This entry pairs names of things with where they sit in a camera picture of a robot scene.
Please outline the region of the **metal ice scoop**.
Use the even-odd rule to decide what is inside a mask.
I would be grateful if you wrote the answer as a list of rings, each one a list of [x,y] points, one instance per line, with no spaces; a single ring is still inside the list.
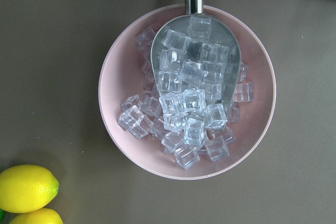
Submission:
[[[221,103],[225,111],[232,107],[235,85],[238,80],[241,51],[238,40],[232,31],[219,19],[203,11],[203,0],[185,0],[185,15],[171,19],[156,33],[151,47],[151,64],[155,83],[159,83],[159,63],[161,50],[166,38],[172,38],[169,30],[184,33],[185,40],[178,39],[177,49],[185,53],[187,59],[200,60],[201,53],[213,56],[219,53],[219,62],[229,64],[229,72],[224,74]]]

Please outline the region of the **whole lemon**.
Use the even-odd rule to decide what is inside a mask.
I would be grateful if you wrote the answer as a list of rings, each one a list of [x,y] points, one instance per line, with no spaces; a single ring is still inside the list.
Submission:
[[[40,208],[38,210],[18,214],[10,222],[10,224],[63,224],[61,216],[53,209]]]
[[[38,210],[58,194],[60,183],[38,165],[17,165],[1,172],[1,209],[17,214]]]

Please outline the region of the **lower whole lemon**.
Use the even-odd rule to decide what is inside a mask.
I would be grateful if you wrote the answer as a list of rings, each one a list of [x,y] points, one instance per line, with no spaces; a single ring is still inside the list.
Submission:
[[[18,214],[10,222],[10,224],[63,224],[61,216],[53,209],[40,208],[38,210]]]

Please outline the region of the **upper whole lemon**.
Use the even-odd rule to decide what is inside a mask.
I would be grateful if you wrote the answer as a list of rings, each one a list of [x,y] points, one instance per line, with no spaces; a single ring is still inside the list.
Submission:
[[[1,172],[1,209],[17,214],[38,210],[58,194],[60,183],[38,165],[17,165]]]

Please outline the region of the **pink ice bowl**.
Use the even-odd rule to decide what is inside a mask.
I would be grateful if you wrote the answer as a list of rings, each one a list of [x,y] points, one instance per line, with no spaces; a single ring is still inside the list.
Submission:
[[[164,153],[161,143],[147,136],[137,140],[117,123],[120,104],[142,91],[143,60],[135,45],[135,36],[150,25],[162,26],[183,15],[183,4],[153,10],[131,23],[110,47],[99,80],[99,106],[105,127],[119,150],[132,162],[150,173],[179,180],[197,180],[219,175],[242,162],[261,142],[275,110],[276,78],[270,57],[254,32],[233,15],[215,7],[205,12],[225,23],[236,36],[241,58],[249,66],[247,80],[254,85],[254,100],[240,105],[240,120],[231,124],[236,141],[229,145],[229,156],[216,162],[202,157],[189,169],[177,164],[175,157]]]

